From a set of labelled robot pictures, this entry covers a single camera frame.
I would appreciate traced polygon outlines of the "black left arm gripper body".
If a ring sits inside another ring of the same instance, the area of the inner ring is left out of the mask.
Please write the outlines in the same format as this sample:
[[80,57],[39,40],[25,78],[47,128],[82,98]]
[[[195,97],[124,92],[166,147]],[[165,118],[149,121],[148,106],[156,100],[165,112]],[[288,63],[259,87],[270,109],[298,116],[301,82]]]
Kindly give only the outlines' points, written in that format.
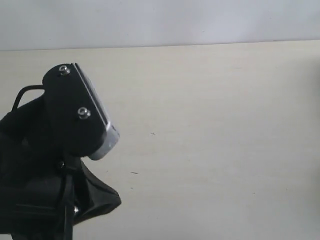
[[0,233],[14,240],[71,240],[74,176],[85,124],[74,108],[16,98],[0,121]]

